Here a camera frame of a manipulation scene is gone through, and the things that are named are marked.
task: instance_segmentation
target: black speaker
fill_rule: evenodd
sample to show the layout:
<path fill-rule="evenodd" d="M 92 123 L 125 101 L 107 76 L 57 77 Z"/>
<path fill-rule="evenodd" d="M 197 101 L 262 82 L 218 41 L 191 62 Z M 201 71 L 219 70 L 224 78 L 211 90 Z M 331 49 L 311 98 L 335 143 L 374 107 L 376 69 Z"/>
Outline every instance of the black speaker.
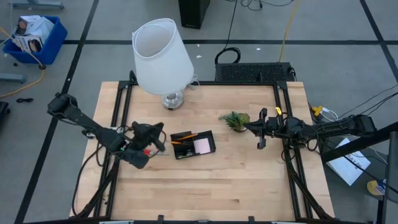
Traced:
<path fill-rule="evenodd" d="M 181 26 L 200 29 L 210 0 L 178 0 Z"/>

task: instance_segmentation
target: small potted plant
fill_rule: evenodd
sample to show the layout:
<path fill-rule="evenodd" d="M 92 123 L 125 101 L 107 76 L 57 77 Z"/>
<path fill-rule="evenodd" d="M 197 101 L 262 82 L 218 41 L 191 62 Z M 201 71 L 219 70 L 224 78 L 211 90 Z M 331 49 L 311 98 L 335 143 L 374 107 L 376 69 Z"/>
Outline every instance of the small potted plant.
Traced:
<path fill-rule="evenodd" d="M 247 130 L 243 124 L 250 122 L 250 116 L 247 113 L 237 113 L 232 111 L 230 114 L 220 116 L 219 120 L 225 120 L 226 124 L 237 133 Z"/>

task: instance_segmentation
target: pink sticky note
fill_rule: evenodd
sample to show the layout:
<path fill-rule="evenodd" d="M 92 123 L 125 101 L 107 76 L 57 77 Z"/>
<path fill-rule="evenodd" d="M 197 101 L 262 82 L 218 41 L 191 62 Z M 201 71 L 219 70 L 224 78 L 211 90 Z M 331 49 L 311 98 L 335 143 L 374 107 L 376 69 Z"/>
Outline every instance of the pink sticky note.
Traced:
<path fill-rule="evenodd" d="M 195 146 L 196 153 L 204 154 L 211 151 L 209 140 L 207 138 L 195 140 L 193 142 L 193 145 Z"/>

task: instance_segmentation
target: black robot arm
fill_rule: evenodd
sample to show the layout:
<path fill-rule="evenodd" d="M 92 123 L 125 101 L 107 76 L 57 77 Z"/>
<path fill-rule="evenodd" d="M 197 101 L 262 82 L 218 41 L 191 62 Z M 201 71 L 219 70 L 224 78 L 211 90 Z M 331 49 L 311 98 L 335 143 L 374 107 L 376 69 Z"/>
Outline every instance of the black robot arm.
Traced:
<path fill-rule="evenodd" d="M 82 113 L 75 97 L 59 93 L 48 104 L 47 113 L 66 123 L 85 128 L 93 133 L 98 142 L 110 153 L 117 154 L 120 159 L 128 161 L 138 169 L 142 169 L 148 163 L 149 157 L 144 154 L 144 149 L 148 145 L 155 144 L 159 151 L 165 151 L 163 143 L 159 141 L 163 123 L 151 126 L 133 122 L 134 137 L 129 139 L 123 133 L 102 127 Z"/>
<path fill-rule="evenodd" d="M 366 136 L 377 131 L 371 117 L 366 115 L 351 115 L 347 118 L 324 124 L 308 125 L 294 117 L 286 117 L 280 124 L 277 117 L 269 117 L 267 121 L 267 109 L 260 111 L 259 119 L 255 122 L 244 124 L 254 135 L 260 137 L 258 149 L 266 146 L 264 136 L 272 138 L 288 139 L 293 146 L 304 146 L 308 140 L 326 138 L 344 134 Z"/>

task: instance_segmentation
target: blue bin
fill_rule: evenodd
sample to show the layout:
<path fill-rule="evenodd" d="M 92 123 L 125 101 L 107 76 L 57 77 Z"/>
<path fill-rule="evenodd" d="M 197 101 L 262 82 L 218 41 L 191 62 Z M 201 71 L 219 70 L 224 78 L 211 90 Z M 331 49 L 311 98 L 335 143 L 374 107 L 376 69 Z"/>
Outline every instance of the blue bin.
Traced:
<path fill-rule="evenodd" d="M 54 23 L 54 27 L 50 32 L 49 37 L 44 43 L 42 50 L 38 53 L 32 53 L 44 65 L 53 64 L 58 52 L 61 49 L 63 41 L 67 37 L 67 30 L 60 22 L 60 18 L 55 16 L 45 16 L 49 21 Z M 17 45 L 8 40 L 2 49 L 4 53 L 12 55 L 15 59 L 22 63 L 38 63 L 28 53 L 23 52 Z"/>

